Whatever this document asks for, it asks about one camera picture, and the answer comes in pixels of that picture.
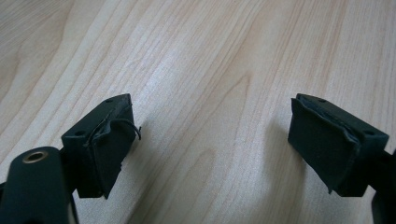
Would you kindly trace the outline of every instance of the black clamp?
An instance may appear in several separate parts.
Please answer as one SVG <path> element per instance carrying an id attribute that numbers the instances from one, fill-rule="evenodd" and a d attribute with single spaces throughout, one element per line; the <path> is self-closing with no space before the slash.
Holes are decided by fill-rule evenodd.
<path id="1" fill-rule="evenodd" d="M 78 223 L 80 198 L 108 197 L 140 130 L 129 94 L 103 101 L 63 136 L 64 148 L 38 147 L 11 163 L 0 186 L 0 223 Z"/>
<path id="2" fill-rule="evenodd" d="M 289 142 L 329 188 L 361 197 L 370 185 L 378 223 L 396 223 L 396 155 L 384 150 L 389 136 L 318 97 L 291 100 Z"/>

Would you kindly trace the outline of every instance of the light wood surface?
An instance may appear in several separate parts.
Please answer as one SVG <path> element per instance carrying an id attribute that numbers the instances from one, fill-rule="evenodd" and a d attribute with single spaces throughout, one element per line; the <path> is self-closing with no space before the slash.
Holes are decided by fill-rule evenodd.
<path id="1" fill-rule="evenodd" d="M 396 1 L 0 2 L 0 178 L 107 97 L 143 139 L 81 223 L 372 223 L 290 147 L 290 98 L 325 98 L 396 148 Z"/>

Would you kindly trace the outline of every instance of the screw hole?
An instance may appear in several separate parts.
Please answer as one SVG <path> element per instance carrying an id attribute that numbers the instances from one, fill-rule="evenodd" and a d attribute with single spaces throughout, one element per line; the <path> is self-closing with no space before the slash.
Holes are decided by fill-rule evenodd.
<path id="1" fill-rule="evenodd" d="M 368 134 L 368 135 L 374 135 L 375 133 L 374 132 L 372 132 L 372 131 L 363 131 L 365 134 Z"/>
<path id="2" fill-rule="evenodd" d="M 82 136 L 82 135 L 84 135 L 84 131 L 78 131 L 78 132 L 76 132 L 75 133 L 75 136 Z"/>
<path id="3" fill-rule="evenodd" d="M 23 158 L 24 163 L 34 163 L 37 161 L 42 161 L 48 156 L 48 152 L 46 151 L 37 151 L 33 152 Z"/>

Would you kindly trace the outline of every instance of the wood grain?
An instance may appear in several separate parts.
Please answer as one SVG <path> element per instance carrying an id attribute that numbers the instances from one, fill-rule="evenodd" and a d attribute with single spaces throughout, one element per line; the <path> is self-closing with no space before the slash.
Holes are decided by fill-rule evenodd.
<path id="1" fill-rule="evenodd" d="M 396 1 L 0 2 L 0 178 L 107 97 L 143 139 L 81 223 L 372 223 L 287 142 L 290 98 L 325 98 L 396 148 Z"/>

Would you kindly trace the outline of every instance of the clamp jaw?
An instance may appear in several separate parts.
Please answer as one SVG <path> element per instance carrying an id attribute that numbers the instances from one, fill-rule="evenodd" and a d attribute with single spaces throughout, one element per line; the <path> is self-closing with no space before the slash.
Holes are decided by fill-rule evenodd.
<path id="1" fill-rule="evenodd" d="M 78 223 L 73 191 L 80 198 L 107 198 L 137 135 L 131 97 L 123 94 L 68 130 L 63 149 L 22 153 L 0 186 L 0 223 Z"/>
<path id="2" fill-rule="evenodd" d="M 361 197 L 370 185 L 376 224 L 396 223 L 396 154 L 384 150 L 389 136 L 318 97 L 291 99 L 289 142 L 329 192 Z"/>

